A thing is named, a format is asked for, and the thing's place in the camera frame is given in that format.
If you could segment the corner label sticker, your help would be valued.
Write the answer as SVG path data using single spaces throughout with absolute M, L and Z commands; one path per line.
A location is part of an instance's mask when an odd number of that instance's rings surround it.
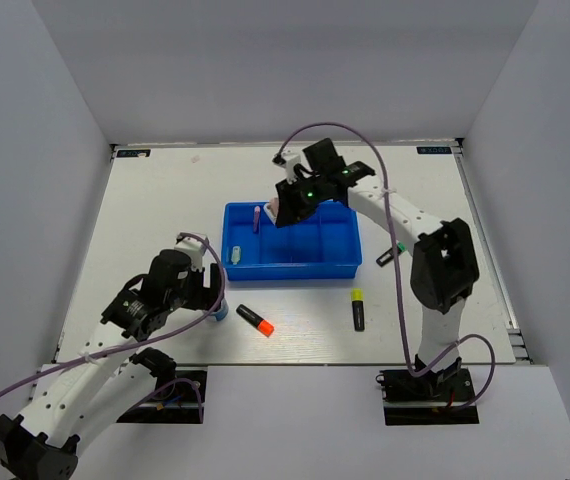
M 116 152 L 117 158 L 147 158 L 150 155 L 150 149 L 120 149 Z
M 449 146 L 417 146 L 419 155 L 451 155 L 452 150 Z

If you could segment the blue plastic divided tray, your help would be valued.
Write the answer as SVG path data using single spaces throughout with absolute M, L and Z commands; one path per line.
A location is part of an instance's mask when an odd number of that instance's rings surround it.
M 261 214 L 258 234 L 252 232 L 257 202 L 228 203 L 224 210 L 221 260 L 227 278 L 240 281 L 352 279 L 362 264 L 356 213 L 326 202 L 308 219 L 277 228 Z M 233 246 L 241 261 L 233 265 Z

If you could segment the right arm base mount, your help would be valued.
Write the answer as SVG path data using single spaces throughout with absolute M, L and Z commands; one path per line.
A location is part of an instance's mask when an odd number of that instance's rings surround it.
M 382 391 L 386 426 L 476 425 L 475 405 L 462 408 L 475 391 L 468 369 L 462 369 L 435 391 L 424 378 L 414 378 L 407 370 L 382 370 L 376 376 Z

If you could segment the orange capped black highlighter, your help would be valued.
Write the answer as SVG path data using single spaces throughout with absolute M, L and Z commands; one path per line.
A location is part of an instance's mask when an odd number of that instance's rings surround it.
M 236 313 L 264 336 L 269 337 L 273 334 L 274 326 L 246 305 L 240 304 L 236 308 Z

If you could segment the blue patterned tape roll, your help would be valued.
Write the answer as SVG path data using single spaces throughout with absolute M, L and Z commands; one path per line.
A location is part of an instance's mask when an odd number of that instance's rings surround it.
M 227 303 L 227 301 L 226 301 L 225 299 L 223 299 L 223 300 L 220 302 L 220 304 L 219 304 L 219 306 L 218 306 L 218 309 L 217 309 L 216 311 L 214 311 L 214 312 L 211 314 L 211 317 L 212 317 L 215 321 L 220 322 L 220 321 L 224 320 L 224 319 L 227 317 L 228 312 L 229 312 L 228 303 Z

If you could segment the light blue small eraser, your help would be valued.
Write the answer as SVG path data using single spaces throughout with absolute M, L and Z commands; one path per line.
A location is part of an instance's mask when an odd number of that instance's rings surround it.
M 232 247 L 230 261 L 233 265 L 237 265 L 241 261 L 242 250 L 241 247 L 236 245 Z

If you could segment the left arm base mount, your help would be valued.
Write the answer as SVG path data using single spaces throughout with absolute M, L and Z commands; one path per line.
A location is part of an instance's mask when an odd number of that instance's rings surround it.
M 202 368 L 178 370 L 176 377 L 185 378 L 193 382 L 198 388 L 200 396 L 197 396 L 194 388 L 189 383 L 178 382 L 122 414 L 117 419 L 117 423 L 151 425 L 201 424 L 205 413 L 207 370 Z

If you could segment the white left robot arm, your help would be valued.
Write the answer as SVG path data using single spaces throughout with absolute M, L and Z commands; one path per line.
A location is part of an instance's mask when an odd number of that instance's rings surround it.
M 162 250 L 109 303 L 79 357 L 55 365 L 53 382 L 18 414 L 0 416 L 0 464 L 15 478 L 70 478 L 126 411 L 194 385 L 152 343 L 169 338 L 164 328 L 177 310 L 198 312 L 198 322 L 225 315 L 225 273 L 219 262 L 203 265 L 205 252 L 187 237 Z

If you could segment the right corner label sticker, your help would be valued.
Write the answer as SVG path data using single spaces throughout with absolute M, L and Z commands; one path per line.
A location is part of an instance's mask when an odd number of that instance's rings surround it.
M 452 150 L 449 146 L 417 146 L 419 155 L 451 155 Z

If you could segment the yellow capped black highlighter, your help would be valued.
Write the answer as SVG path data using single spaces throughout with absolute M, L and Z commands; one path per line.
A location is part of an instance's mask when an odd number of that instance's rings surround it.
M 363 332 L 365 330 L 364 301 L 363 292 L 359 288 L 351 291 L 351 307 L 354 329 L 356 332 Z

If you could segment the green capped black highlighter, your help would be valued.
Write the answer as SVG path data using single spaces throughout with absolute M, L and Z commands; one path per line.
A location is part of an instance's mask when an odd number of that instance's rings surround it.
M 405 246 L 398 242 L 394 247 L 389 248 L 384 253 L 382 253 L 377 259 L 376 264 L 379 267 L 384 267 L 389 263 L 396 260 L 402 253 L 406 251 Z

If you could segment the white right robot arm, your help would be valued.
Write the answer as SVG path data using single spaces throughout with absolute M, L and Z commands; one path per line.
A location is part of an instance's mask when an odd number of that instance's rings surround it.
M 330 139 L 301 154 L 279 153 L 286 172 L 265 213 L 282 228 L 310 218 L 321 203 L 338 202 L 387 233 L 411 257 L 409 284 L 422 306 L 422 331 L 413 365 L 418 390 L 437 399 L 449 391 L 461 368 L 459 330 L 466 299 L 480 273 L 471 230 L 460 218 L 441 220 L 385 187 L 367 164 L 347 163 Z

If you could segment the left corner label sticker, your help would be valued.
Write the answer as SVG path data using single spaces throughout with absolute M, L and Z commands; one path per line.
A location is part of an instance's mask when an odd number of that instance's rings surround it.
M 120 149 L 116 152 L 117 158 L 147 158 L 150 155 L 150 149 Z

